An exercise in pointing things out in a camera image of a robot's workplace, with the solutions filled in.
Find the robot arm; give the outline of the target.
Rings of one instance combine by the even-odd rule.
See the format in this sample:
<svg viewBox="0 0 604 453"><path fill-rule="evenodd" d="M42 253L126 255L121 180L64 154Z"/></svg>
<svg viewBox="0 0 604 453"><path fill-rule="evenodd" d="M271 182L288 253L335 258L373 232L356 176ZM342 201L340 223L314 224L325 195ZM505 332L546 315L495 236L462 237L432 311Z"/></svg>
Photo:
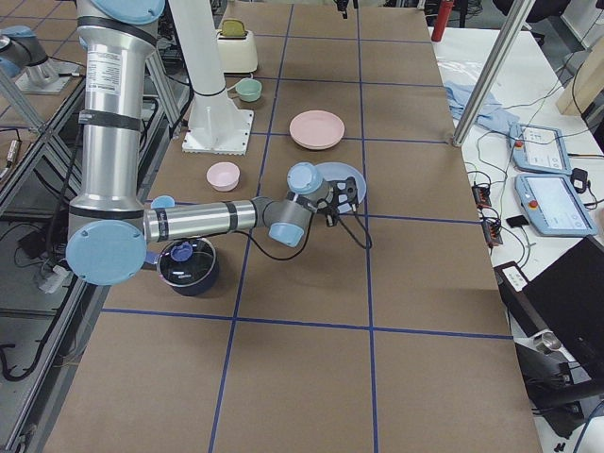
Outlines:
<svg viewBox="0 0 604 453"><path fill-rule="evenodd" d="M148 209L137 195L145 64L155 53L159 17L170 11L191 83L187 149L244 152L253 114L227 96L211 8L206 1L80 1L77 30L87 47L82 183L69 208L66 259L88 283L133 277L147 246L267 227L296 246L312 216L336 198L335 186L302 162L287 175L281 201L252 200Z"/></svg>

